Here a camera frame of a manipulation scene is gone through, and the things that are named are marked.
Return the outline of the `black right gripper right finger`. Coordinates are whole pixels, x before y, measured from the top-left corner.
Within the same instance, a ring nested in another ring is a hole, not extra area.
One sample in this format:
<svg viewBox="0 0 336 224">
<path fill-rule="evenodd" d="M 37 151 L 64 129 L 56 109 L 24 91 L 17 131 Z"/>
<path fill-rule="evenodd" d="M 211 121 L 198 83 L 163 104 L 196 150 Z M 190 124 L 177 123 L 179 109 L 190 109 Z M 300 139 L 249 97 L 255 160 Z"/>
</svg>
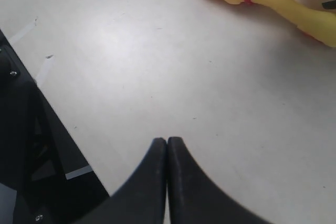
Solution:
<svg viewBox="0 0 336 224">
<path fill-rule="evenodd" d="M 167 142 L 171 223 L 267 223 L 225 194 L 200 168 L 180 137 Z"/>
</svg>

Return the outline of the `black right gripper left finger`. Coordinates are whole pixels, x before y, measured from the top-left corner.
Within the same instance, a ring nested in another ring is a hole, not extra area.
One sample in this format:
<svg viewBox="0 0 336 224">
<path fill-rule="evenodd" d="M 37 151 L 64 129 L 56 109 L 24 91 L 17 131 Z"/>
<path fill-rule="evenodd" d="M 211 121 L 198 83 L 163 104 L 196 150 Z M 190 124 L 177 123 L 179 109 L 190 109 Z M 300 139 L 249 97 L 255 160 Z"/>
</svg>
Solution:
<svg viewBox="0 0 336 224">
<path fill-rule="evenodd" d="M 111 223 L 163 223 L 166 201 L 166 151 L 155 138 L 129 179 L 110 198 Z"/>
</svg>

